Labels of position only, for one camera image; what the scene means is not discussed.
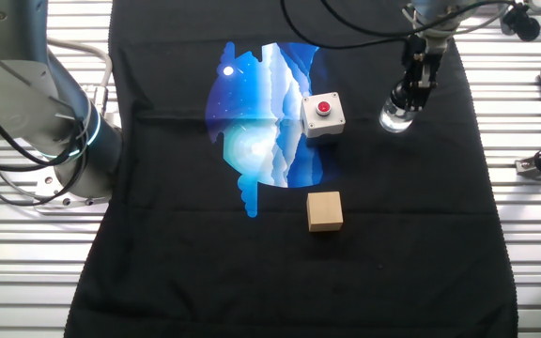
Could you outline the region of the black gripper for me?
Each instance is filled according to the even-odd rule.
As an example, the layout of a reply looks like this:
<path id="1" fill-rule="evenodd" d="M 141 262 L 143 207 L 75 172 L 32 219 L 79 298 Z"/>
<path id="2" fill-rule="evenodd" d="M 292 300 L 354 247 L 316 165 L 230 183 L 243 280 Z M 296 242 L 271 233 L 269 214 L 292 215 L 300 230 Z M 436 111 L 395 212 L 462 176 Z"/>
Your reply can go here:
<path id="1" fill-rule="evenodd" d="M 422 111 L 438 85 L 437 74 L 443 55 L 444 38 L 408 36 L 402 57 L 404 79 L 391 90 L 388 101 L 404 111 Z"/>

